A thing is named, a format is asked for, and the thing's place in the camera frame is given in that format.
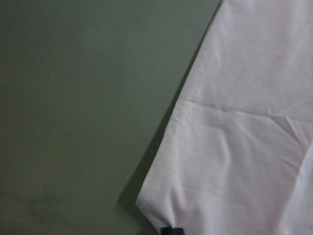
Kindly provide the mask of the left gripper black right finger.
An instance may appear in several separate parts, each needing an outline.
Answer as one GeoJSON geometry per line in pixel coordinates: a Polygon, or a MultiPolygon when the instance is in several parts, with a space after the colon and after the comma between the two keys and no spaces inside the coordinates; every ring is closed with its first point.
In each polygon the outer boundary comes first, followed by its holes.
{"type": "Polygon", "coordinates": [[[173,235],[184,235],[184,229],[183,228],[172,228],[172,234],[173,235]]]}

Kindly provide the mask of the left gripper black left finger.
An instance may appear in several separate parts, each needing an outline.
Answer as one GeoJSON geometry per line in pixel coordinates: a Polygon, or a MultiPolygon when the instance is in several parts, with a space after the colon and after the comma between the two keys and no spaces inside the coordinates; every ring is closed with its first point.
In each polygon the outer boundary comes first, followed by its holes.
{"type": "Polygon", "coordinates": [[[163,227],[160,230],[161,235],[173,235],[172,227],[163,227]]]}

